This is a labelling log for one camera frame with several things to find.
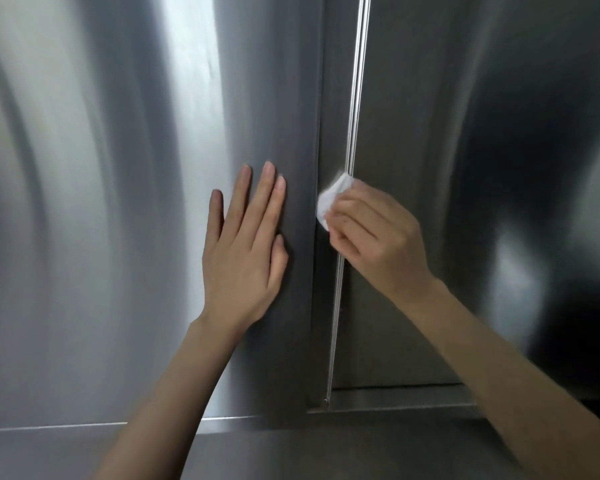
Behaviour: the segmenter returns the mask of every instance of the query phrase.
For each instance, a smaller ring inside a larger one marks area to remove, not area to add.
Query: person's left hand
[[[247,205],[250,181],[251,168],[245,165],[236,180],[225,221],[222,192],[211,193],[202,257],[203,316],[238,336],[272,304],[288,261],[282,235],[276,235],[285,179],[276,179],[273,164],[265,163],[256,193]]]

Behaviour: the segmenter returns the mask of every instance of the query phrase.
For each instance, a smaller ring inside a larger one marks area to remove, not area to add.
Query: person's left arm
[[[122,430],[96,480],[176,479],[211,393],[244,332],[280,290],[288,254],[276,235],[285,181],[266,163],[247,206],[251,169],[235,183],[226,220],[223,197],[209,203],[203,254],[205,307],[152,395]]]

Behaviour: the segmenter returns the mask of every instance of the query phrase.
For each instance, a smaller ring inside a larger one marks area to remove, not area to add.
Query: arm
[[[222,193],[212,193],[203,254],[204,310],[190,325],[152,395],[107,453],[97,480],[181,475],[202,414],[233,350],[280,290],[288,255],[276,227],[285,181],[275,176],[275,168],[267,163],[245,210],[251,169],[243,167],[226,222]]]
[[[600,479],[600,420],[432,276],[405,208],[356,181],[327,222],[333,247],[432,343],[524,468],[538,478]]]

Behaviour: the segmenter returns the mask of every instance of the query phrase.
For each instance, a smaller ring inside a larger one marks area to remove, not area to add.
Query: white tissue
[[[316,210],[315,216],[318,218],[318,222],[320,222],[325,230],[329,230],[329,228],[327,226],[327,221],[324,219],[324,215],[329,211],[338,194],[343,193],[350,186],[352,186],[352,184],[353,177],[348,173],[343,173],[327,188],[327,190],[318,195],[318,209]]]

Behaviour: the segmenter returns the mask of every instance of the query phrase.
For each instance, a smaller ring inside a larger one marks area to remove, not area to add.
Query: hand
[[[418,221],[384,192],[356,180],[326,220],[331,245],[396,306],[416,302],[436,282]]]
[[[250,181],[251,168],[245,165],[235,182],[224,222],[222,193],[211,193],[202,256],[203,316],[238,336],[272,304],[288,261],[282,235],[276,235],[285,179],[276,179],[275,167],[267,162],[247,206]]]

